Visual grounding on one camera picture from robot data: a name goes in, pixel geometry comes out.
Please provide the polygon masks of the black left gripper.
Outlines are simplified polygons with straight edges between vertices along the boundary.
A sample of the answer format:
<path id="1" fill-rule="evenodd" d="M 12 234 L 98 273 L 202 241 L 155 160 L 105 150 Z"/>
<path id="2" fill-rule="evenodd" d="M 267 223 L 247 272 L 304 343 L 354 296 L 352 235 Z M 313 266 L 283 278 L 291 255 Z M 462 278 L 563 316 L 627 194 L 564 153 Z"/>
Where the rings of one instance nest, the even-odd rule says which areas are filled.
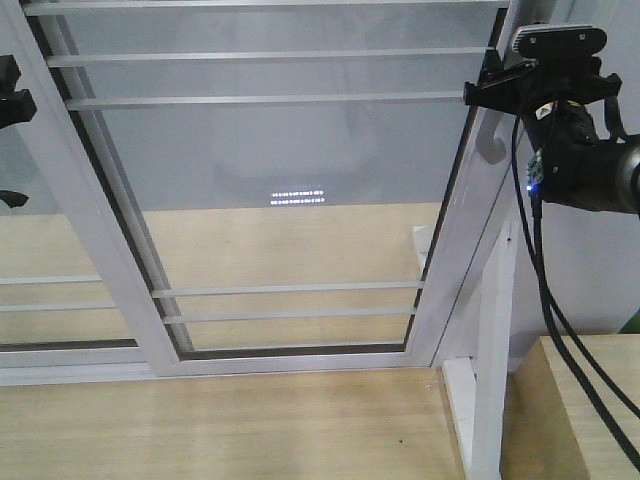
<path id="1" fill-rule="evenodd" d="M 37 112 L 31 91 L 23 89 L 15 91 L 21 71 L 13 55 L 0 56 L 0 128 L 17 123 L 30 122 Z M 21 192 L 1 190 L 0 200 L 8 207 L 23 207 L 29 197 Z"/>

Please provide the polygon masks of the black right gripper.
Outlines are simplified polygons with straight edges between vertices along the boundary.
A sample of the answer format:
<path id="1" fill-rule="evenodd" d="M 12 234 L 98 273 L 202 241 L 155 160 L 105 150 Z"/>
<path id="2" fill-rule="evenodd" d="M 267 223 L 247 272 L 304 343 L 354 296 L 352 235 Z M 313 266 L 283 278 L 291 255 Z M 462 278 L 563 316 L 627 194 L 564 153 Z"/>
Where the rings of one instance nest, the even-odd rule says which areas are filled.
<path id="1" fill-rule="evenodd" d="M 628 134 L 622 124 L 622 79 L 616 73 L 603 77 L 600 67 L 597 57 L 539 60 L 536 66 L 525 60 L 506 67 L 499 52 L 489 48 L 479 81 L 464 85 L 467 106 L 508 114 L 521 108 L 541 159 L 542 180 L 530 192 L 536 205 L 639 212 L 639 136 Z"/>

